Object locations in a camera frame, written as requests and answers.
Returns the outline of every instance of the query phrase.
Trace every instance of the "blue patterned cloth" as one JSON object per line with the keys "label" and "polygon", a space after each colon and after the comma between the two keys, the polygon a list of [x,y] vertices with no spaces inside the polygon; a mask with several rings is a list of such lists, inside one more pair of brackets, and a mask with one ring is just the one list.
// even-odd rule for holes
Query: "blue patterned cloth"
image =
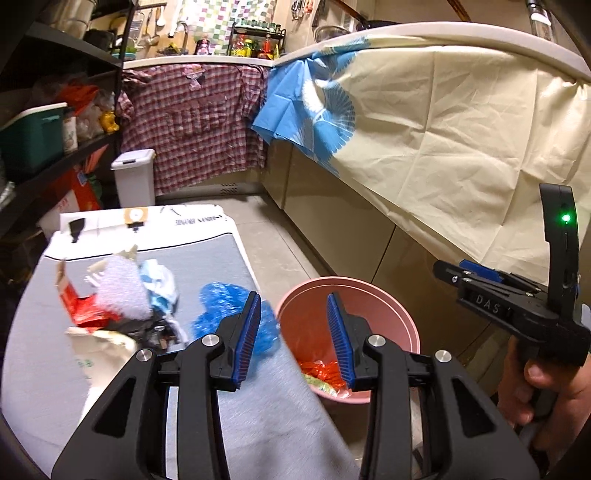
{"label": "blue patterned cloth", "polygon": [[361,37],[274,68],[267,102],[252,129],[267,143],[273,138],[291,141],[338,176],[331,160],[355,132],[355,107],[339,76],[365,48],[369,40]]}

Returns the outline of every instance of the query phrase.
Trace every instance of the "kitchen cabinet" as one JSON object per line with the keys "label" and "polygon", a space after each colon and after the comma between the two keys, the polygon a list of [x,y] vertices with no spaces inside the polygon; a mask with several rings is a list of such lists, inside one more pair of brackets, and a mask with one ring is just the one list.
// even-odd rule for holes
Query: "kitchen cabinet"
{"label": "kitchen cabinet", "polygon": [[284,211],[337,275],[372,281],[394,224],[297,148]]}
{"label": "kitchen cabinet", "polygon": [[283,208],[285,202],[293,149],[293,145],[285,140],[273,140],[267,154],[267,166],[261,173],[265,190],[279,208]]}
{"label": "kitchen cabinet", "polygon": [[432,256],[402,229],[392,235],[372,282],[387,291],[407,309],[417,325],[421,353],[447,350],[460,356],[478,339],[488,322],[456,303],[457,290],[437,280]]}

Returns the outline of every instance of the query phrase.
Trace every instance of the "kitchen counter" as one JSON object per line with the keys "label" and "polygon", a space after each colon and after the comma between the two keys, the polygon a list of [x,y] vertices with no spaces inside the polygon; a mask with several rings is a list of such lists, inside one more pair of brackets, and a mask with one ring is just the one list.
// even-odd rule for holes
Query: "kitchen counter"
{"label": "kitchen counter", "polygon": [[274,60],[251,59],[246,57],[231,57],[228,55],[169,55],[150,59],[130,60],[123,64],[124,69],[139,69],[156,65],[171,65],[178,63],[231,63],[235,65],[250,65],[272,67]]}
{"label": "kitchen counter", "polygon": [[391,36],[407,37],[407,46],[427,46],[444,41],[449,45],[468,44],[474,47],[494,48],[535,58],[575,78],[591,81],[591,70],[583,57],[556,43],[511,28],[464,22],[416,22],[363,30],[299,48],[280,59],[272,60],[271,66],[278,67],[310,57],[314,52],[325,47],[341,45],[343,41],[353,44],[369,35],[373,38],[372,48],[379,48],[383,43],[382,39]]}

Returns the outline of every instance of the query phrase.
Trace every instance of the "checkered cloth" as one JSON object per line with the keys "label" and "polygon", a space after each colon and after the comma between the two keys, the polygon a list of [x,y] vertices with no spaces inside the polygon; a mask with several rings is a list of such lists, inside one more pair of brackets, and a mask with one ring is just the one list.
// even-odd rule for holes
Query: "checkered cloth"
{"label": "checkered cloth", "polygon": [[156,150],[156,195],[265,166],[267,146],[250,127],[265,101],[268,69],[182,64],[123,76],[121,151]]}

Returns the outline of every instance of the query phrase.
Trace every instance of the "gray cloth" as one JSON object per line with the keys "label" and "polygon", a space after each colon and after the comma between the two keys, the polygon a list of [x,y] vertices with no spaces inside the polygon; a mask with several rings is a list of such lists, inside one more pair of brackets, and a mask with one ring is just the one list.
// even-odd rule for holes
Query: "gray cloth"
{"label": "gray cloth", "polygon": [[[67,262],[66,273],[81,296],[86,268],[102,257]],[[199,291],[221,281],[254,289],[232,235],[138,253],[174,274],[179,290],[176,319],[190,334],[203,312]],[[76,429],[88,384],[76,365],[64,331],[71,326],[55,289],[57,260],[42,257],[22,297],[8,339],[2,378],[2,411],[11,429],[49,475]],[[355,465],[344,441],[306,386],[281,342],[270,357],[254,359],[237,393],[220,393],[222,432],[233,480],[293,478],[354,479]],[[176,478],[176,389],[168,404],[167,475]]]}

